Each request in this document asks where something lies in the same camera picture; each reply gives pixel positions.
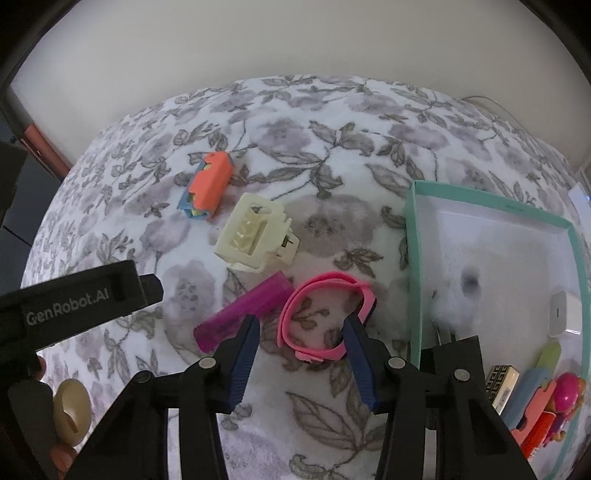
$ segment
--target beige round object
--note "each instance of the beige round object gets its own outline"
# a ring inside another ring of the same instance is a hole
[[[90,429],[90,397],[78,380],[64,380],[53,398],[53,419],[58,437],[68,445],[78,445]]]

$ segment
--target blue toy piece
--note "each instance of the blue toy piece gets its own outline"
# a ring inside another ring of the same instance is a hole
[[[368,337],[356,313],[345,319],[342,333],[361,401],[370,411],[384,413],[392,400],[382,374],[384,362],[390,358],[388,349],[381,341]]]
[[[195,172],[195,175],[193,175],[193,177],[191,178],[189,185],[193,183],[193,180],[195,179],[197,174],[205,168],[205,165],[206,163],[204,160],[199,162],[199,164],[197,165],[197,171]],[[189,193],[188,186],[187,188],[185,188],[183,194],[181,195],[181,199],[178,201],[177,208],[179,210],[183,210],[189,218],[202,218],[207,216],[207,212],[200,212],[198,210],[193,209],[193,195]]]
[[[551,379],[552,376],[546,367],[530,368],[519,377],[517,385],[501,413],[501,419],[508,429],[517,428],[535,391],[542,386],[545,380]]]

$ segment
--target white wall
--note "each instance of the white wall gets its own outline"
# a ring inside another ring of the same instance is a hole
[[[82,0],[12,88],[72,162],[105,126],[182,92],[287,73],[480,93],[579,164],[591,86],[518,0]]]

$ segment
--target open box lid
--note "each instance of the open box lid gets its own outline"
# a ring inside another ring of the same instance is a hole
[[[405,209],[414,365],[420,364],[421,349],[434,344],[433,291],[469,265],[481,273],[480,321],[470,334],[479,335],[485,375],[495,364],[511,364],[522,373],[535,365],[550,340],[550,296],[566,290],[580,297],[583,328],[580,336],[561,339],[555,376],[572,371],[589,379],[587,275],[569,221],[487,192],[431,181],[413,183]],[[556,474],[577,423],[578,415],[563,443],[552,442],[537,453],[532,468],[539,478]]]

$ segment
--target white plastic part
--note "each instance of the white plastic part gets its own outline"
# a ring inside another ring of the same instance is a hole
[[[75,447],[88,433],[91,419],[92,406],[84,385],[74,378],[64,380],[53,398],[53,420],[58,437]]]
[[[215,254],[230,268],[262,272],[270,260],[291,265],[300,241],[291,230],[283,205],[244,193],[215,246]]]
[[[580,335],[583,328],[583,312],[579,298],[560,290],[550,297],[549,335],[556,337],[562,333]]]

